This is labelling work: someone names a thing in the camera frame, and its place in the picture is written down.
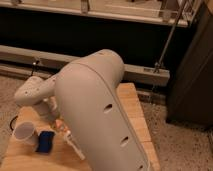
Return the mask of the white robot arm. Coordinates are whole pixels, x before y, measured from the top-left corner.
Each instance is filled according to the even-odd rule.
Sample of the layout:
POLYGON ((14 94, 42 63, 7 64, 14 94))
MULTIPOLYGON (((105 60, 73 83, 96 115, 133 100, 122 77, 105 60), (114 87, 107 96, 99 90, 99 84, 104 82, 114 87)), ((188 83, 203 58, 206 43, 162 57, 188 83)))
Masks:
POLYGON ((122 58, 102 49, 28 78, 14 99, 46 122, 63 118, 92 171, 154 171, 117 95, 123 75, 122 58))

